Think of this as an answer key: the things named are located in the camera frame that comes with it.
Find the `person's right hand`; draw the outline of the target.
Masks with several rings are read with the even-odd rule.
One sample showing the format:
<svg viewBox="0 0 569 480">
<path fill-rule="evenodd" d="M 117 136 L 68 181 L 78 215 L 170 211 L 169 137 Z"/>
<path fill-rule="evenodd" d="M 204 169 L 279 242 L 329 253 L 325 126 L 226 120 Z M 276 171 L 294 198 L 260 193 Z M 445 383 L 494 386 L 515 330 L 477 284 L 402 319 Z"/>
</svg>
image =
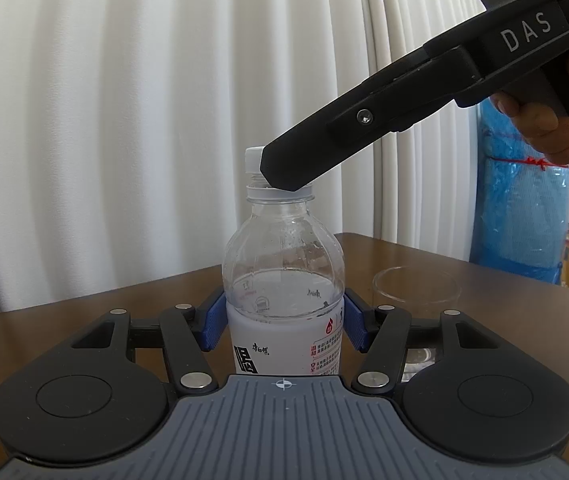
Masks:
<svg viewBox="0 0 569 480">
<path fill-rule="evenodd" d="M 545 104 L 519 104 L 506 93 L 490 97 L 493 106 L 511 119 L 524 140 L 551 164 L 569 165 L 569 117 L 560 117 Z"/>
</svg>

